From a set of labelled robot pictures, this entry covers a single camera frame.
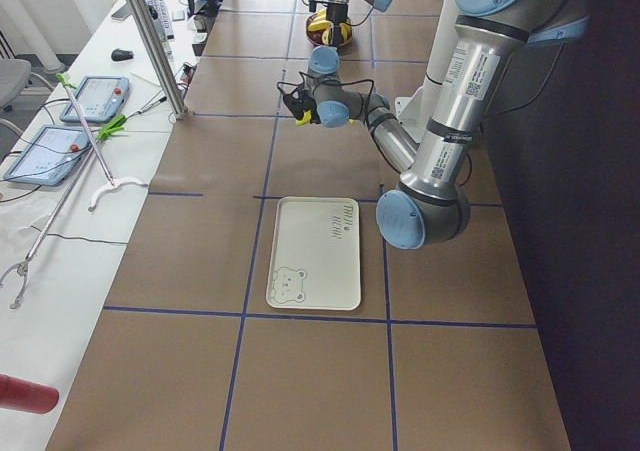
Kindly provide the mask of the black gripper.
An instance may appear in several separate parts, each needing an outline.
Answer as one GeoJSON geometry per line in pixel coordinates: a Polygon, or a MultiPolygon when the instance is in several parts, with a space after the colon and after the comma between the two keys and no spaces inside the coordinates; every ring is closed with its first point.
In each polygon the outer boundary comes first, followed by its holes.
{"type": "Polygon", "coordinates": [[[341,46],[343,36],[340,23],[346,23],[348,19],[348,3],[341,1],[329,1],[327,3],[327,20],[333,23],[332,45],[341,46]]]}
{"type": "Polygon", "coordinates": [[[314,100],[305,87],[294,95],[285,94],[282,100],[293,116],[302,116],[307,110],[314,112],[314,100]]]}

